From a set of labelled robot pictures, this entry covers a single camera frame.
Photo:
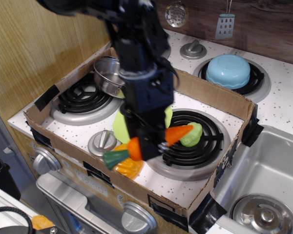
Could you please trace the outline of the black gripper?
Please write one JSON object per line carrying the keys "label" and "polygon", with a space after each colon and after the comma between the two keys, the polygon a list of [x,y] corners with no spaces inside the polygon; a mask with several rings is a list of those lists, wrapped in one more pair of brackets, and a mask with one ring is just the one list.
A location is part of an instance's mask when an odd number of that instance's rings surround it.
{"label": "black gripper", "polygon": [[130,137],[138,137],[142,159],[148,161],[162,154],[165,142],[165,109],[173,103],[173,72],[157,67],[146,73],[121,70],[125,82],[125,115]]}

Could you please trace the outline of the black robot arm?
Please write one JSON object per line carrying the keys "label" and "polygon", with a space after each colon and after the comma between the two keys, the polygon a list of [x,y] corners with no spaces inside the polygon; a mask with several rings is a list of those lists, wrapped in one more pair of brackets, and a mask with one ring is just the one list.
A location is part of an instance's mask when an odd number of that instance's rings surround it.
{"label": "black robot arm", "polygon": [[41,0],[40,5],[58,15],[84,14],[105,23],[120,61],[125,82],[125,117],[131,137],[137,137],[143,160],[168,149],[165,109],[173,101],[176,72],[163,57],[168,34],[158,19],[153,0]]}

